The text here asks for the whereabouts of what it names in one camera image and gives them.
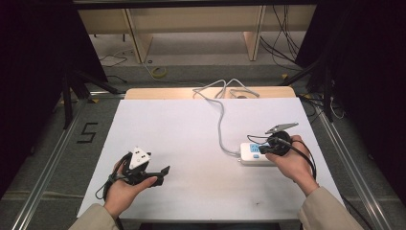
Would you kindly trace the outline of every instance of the gray floor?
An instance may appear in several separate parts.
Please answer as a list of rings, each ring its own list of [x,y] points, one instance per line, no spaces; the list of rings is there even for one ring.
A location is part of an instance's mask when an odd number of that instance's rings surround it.
[[[298,43],[303,35],[303,33],[296,34]],[[264,37],[271,40],[275,35],[265,34]],[[107,55],[127,58],[125,62],[115,67],[104,67],[106,75],[114,75],[127,81],[125,83],[115,77],[109,78],[111,85],[122,90],[131,87],[198,86],[191,81],[209,83],[218,79],[232,78],[239,79],[246,85],[276,85],[282,82],[282,74],[292,76],[295,73],[276,66],[272,57],[263,48],[259,49],[257,61],[249,61],[240,33],[158,34],[154,37],[150,48],[147,60],[151,63],[147,62],[147,67],[167,67],[169,73],[165,77],[166,81],[156,81],[150,77],[145,66],[135,62],[133,53],[129,50],[131,44],[128,40],[123,42],[121,35],[98,35],[91,38],[100,58]],[[280,44],[278,48],[288,55],[284,44]],[[112,65],[117,61],[120,60],[112,58],[101,63]],[[277,62],[289,64],[282,59],[277,59]],[[305,81],[306,79],[303,79],[293,84],[297,93],[305,92]],[[94,85],[88,86],[92,91],[101,91]],[[66,148],[56,163],[55,171],[29,222],[28,229],[67,229],[76,220],[76,213],[99,160],[103,143],[121,99],[110,95],[94,98],[98,100],[87,102],[81,111]],[[308,114],[313,113],[313,107],[308,103],[304,103],[304,109]],[[368,222],[372,223],[362,199],[331,142],[322,122],[322,116],[317,114],[309,116],[309,121],[312,122],[313,131],[337,187],[340,193],[367,218]],[[15,218],[47,165],[59,137],[63,135],[63,122],[63,105],[59,103],[48,125],[44,127],[38,138],[34,155],[27,158],[0,201],[0,229],[12,229]],[[88,131],[96,132],[96,135],[93,142],[81,144],[79,141],[89,140],[89,136],[81,135],[87,123],[97,123],[87,128]],[[375,163],[368,157],[351,121],[347,117],[343,119],[334,117],[334,125],[393,229],[405,229],[406,208]],[[354,216],[366,227],[360,217],[356,214]],[[137,229],[138,225],[136,221],[124,220],[125,229]],[[299,229],[299,222],[283,222],[281,227]]]

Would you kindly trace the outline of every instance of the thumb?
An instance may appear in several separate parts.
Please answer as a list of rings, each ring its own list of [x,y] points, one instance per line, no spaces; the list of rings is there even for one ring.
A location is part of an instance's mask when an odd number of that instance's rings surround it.
[[[149,188],[151,185],[153,185],[153,183],[155,183],[155,181],[157,179],[158,179],[158,177],[156,177],[156,176],[149,177],[149,178],[143,180],[143,182],[134,186],[133,188],[136,191],[136,193],[138,194],[138,193],[142,192],[143,190]]]

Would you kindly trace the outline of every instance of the white cable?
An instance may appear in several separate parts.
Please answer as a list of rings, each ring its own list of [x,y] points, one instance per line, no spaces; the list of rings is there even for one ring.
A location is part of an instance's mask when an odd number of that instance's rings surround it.
[[[343,119],[345,112],[343,111],[343,115],[338,116],[338,115],[334,112],[334,109],[332,108],[332,101],[334,101],[334,98],[333,98],[333,97],[330,98],[330,109],[331,109],[331,111],[332,111],[332,114],[334,114],[334,116],[335,116],[336,118],[338,118],[338,119]]]
[[[200,91],[202,91],[202,90],[204,90],[204,89],[207,89],[207,88],[211,87],[211,86],[214,85],[214,84],[217,84],[217,83],[219,83],[219,82],[223,82],[223,83],[224,83],[223,87],[222,87],[221,90],[214,96],[215,99],[218,99],[218,98],[221,99],[221,98],[224,97],[224,93],[225,93],[225,91],[226,91],[227,85],[229,85],[232,81],[237,81],[242,87],[244,87],[244,89],[245,89],[247,92],[252,93],[252,94],[256,95],[257,97],[259,97],[259,94],[258,94],[257,92],[255,92],[255,91],[253,91],[253,90],[251,90],[251,89],[248,89],[245,85],[243,85],[239,80],[236,80],[236,79],[232,79],[232,80],[230,80],[230,81],[227,82],[227,83],[226,83],[225,80],[218,80],[218,81],[213,82],[213,83],[211,83],[211,84],[208,84],[208,85],[206,85],[206,86],[199,87],[199,88],[195,88],[195,89],[193,89],[192,91],[193,91],[194,93],[200,95],[202,98],[204,98],[205,100],[207,100],[207,101],[209,101],[209,102],[220,104],[221,113],[220,113],[220,117],[219,117],[218,123],[217,123],[218,144],[221,146],[221,148],[222,148],[224,151],[228,152],[229,154],[231,154],[231,155],[233,155],[233,156],[239,156],[239,155],[240,155],[240,151],[239,151],[239,150],[238,150],[238,151],[228,150],[228,149],[225,148],[224,145],[223,145],[223,140],[222,140],[222,136],[221,136],[221,121],[223,120],[224,113],[225,113],[225,111],[224,111],[224,110],[225,110],[225,109],[224,109],[224,104],[223,104],[222,102],[218,101],[218,100],[210,99],[210,98],[204,96],[202,93],[200,93]]]

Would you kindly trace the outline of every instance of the metal rail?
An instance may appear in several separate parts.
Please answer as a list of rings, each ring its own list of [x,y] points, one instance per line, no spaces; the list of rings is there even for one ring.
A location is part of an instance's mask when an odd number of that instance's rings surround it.
[[[332,144],[336,148],[337,153],[347,170],[347,173],[350,176],[355,190],[359,194],[362,202],[365,205],[365,208],[367,209],[372,219],[373,225],[376,227],[376,229],[392,229],[392,226],[385,216],[381,206],[379,205],[379,202],[376,200],[373,192],[362,176],[362,173],[359,171],[358,167],[353,161],[351,154],[344,144],[343,139],[341,138],[337,129],[335,128],[335,125],[333,123],[330,123],[324,114],[321,115],[321,120],[328,133],[328,136],[331,139]]]
[[[25,201],[23,207],[21,208],[20,212],[18,213],[14,224],[12,226],[12,230],[14,229],[27,229],[33,215],[35,212],[36,207],[41,200],[42,194],[44,193],[45,189],[47,188],[54,171],[56,169],[57,163],[59,162],[60,156],[65,151],[66,146],[68,145],[68,141],[73,133],[73,130],[76,127],[78,122],[79,115],[81,111],[84,109],[87,100],[79,100],[78,104],[75,109],[75,114],[71,125],[69,125],[66,129],[63,130],[62,134],[59,137],[59,140],[56,143],[56,147],[54,148],[44,170],[41,173],[41,176],[36,181],[33,190],[31,191],[30,195],[28,196],[27,200]]]

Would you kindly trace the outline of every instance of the finger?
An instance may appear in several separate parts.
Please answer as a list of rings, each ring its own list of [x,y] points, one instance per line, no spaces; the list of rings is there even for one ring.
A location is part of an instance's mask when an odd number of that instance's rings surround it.
[[[303,141],[302,137],[300,135],[293,135],[290,137],[290,139],[292,140],[292,142],[293,141],[301,141],[301,142]]]
[[[134,186],[134,191],[138,194],[142,192],[143,190],[151,187],[153,183],[158,179],[157,176],[152,176],[147,179],[145,179],[143,182],[139,183],[138,185]]]
[[[119,163],[120,163],[120,161],[118,161],[118,162],[116,162],[116,164],[114,164],[112,173],[114,172],[114,170],[116,170],[116,168],[117,168],[117,166],[119,165]]]
[[[119,169],[117,170],[117,173],[122,174],[123,173],[123,168],[124,168],[124,164],[121,164]]]
[[[268,160],[270,160],[270,161],[272,161],[272,162],[274,162],[275,163],[275,161],[278,159],[278,155],[277,154],[273,154],[273,153],[265,153],[265,157],[268,159]]]

